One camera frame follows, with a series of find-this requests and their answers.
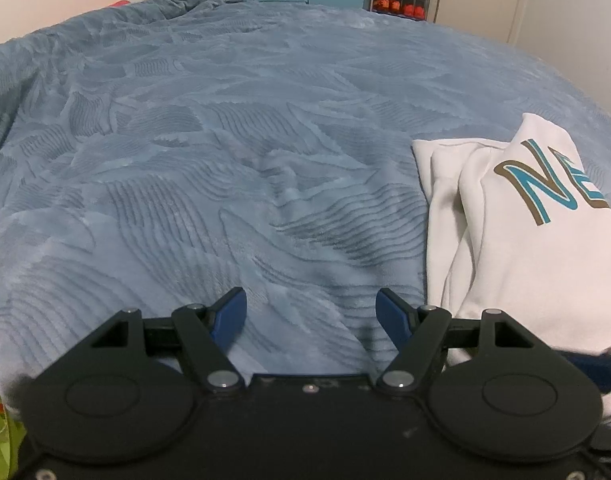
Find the white long-sleeve Nevada shirt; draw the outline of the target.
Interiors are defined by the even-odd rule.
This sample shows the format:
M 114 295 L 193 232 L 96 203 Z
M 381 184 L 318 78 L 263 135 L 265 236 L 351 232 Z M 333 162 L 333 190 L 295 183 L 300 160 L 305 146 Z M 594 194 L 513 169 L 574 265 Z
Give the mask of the white long-sleeve Nevada shirt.
M 427 300 L 503 310 L 550 347 L 611 350 L 611 208 L 569 133 L 525 114 L 513 139 L 416 140 Z

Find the blue textured bedspread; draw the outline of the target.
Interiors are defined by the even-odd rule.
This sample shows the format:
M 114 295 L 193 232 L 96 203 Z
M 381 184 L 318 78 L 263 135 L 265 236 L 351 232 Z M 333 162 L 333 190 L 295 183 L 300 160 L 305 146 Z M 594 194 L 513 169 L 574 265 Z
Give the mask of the blue textured bedspread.
M 245 373 L 374 372 L 376 292 L 425 299 L 412 143 L 611 118 L 552 67 L 361 10 L 147 0 L 0 45 L 0 398 L 123 309 L 248 295 Z

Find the green patterned cloth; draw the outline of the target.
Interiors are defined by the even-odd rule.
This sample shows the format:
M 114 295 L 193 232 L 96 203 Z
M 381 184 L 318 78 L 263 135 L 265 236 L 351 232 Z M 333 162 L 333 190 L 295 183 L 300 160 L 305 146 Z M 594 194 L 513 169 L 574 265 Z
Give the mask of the green patterned cloth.
M 11 418 L 0 398 L 0 480 L 10 479 L 18 468 L 18 451 L 25 428 Z

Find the red pillow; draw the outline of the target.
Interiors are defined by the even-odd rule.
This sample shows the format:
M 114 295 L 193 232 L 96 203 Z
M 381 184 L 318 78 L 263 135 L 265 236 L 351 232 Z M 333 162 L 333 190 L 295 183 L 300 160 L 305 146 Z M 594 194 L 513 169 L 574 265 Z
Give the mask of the red pillow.
M 116 8 L 117 6 L 126 6 L 130 4 L 130 0 L 118 0 L 110 5 L 111 8 Z

